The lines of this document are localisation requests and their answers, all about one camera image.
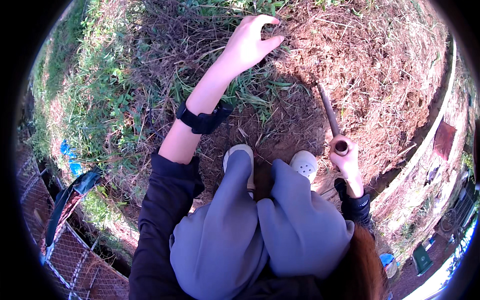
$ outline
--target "black watch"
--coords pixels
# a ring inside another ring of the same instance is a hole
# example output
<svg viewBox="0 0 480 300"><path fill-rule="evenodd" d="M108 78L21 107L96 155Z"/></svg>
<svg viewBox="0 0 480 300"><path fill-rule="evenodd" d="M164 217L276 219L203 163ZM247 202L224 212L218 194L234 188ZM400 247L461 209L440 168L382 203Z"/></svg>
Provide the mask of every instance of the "black watch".
<svg viewBox="0 0 480 300"><path fill-rule="evenodd" d="M195 116L185 106L185 101L177 110L177 119L192 128L195 134L211 134L233 111L230 104L219 101L211 114L199 114Z"/></svg>

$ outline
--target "black cable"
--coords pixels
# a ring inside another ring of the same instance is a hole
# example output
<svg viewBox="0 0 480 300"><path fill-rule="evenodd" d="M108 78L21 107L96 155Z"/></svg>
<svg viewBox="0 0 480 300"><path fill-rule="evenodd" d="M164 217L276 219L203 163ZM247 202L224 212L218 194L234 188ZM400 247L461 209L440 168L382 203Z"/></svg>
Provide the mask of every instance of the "black cable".
<svg viewBox="0 0 480 300"><path fill-rule="evenodd" d="M158 131L153 127L153 123L152 123L152 109L149 108L148 109L148 119L147 119L147 122L150 123L149 127L151 130L153 130L153 132L155 133L156 136L158 136L159 138L161 138L162 140L165 140L165 136L163 136L162 134L158 133Z"/></svg>

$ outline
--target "red hair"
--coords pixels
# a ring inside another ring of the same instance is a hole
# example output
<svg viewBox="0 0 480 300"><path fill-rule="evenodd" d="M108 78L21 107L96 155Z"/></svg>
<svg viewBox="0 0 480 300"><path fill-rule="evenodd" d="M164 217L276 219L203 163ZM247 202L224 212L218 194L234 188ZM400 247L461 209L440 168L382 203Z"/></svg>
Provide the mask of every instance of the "red hair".
<svg viewBox="0 0 480 300"><path fill-rule="evenodd" d="M375 250L375 241L355 224L350 248L335 271L322 283L327 299L385 300L387 276Z"/></svg>

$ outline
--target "hand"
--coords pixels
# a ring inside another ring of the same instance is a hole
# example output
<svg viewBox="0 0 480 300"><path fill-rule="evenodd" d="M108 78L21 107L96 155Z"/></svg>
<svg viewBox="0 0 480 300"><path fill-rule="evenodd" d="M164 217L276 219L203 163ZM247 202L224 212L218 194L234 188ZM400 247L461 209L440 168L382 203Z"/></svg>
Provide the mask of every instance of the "hand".
<svg viewBox="0 0 480 300"><path fill-rule="evenodd" d="M348 152L345 156L340 156L335 153L335 144L338 141L344 141L348 145ZM356 178L359 172L358 157L359 157L359 147L357 143L353 142L351 139L343 136L341 134L337 135L330 141L330 161L332 164L337 166L340 169L345 180Z"/></svg>
<svg viewBox="0 0 480 300"><path fill-rule="evenodd" d="M262 41L260 31L263 25L278 23L280 21L277 18L265 14L243 18L216 64L220 64L232 78L253 67L285 39L283 36L274 36Z"/></svg>

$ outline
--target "chain-link fence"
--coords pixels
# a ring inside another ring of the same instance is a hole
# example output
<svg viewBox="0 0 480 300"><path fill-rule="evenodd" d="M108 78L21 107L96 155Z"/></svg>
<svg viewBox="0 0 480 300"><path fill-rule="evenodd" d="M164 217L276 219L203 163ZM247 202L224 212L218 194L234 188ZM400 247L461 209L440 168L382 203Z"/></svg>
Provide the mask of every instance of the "chain-link fence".
<svg viewBox="0 0 480 300"><path fill-rule="evenodd" d="M17 152L17 182L23 215L35 244L52 211L48 193L31 149ZM127 299L128 279L93 252L66 222L45 257L44 270L65 299Z"/></svg>

